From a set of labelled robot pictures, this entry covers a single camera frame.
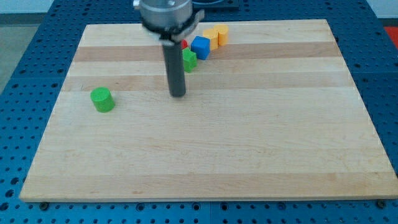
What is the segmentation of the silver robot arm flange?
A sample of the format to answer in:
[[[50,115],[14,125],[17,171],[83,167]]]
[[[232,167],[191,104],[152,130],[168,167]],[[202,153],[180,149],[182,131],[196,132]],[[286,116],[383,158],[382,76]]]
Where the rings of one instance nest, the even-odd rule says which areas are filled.
[[[194,10],[191,0],[133,0],[143,28],[163,45],[174,45],[187,38],[205,17]]]

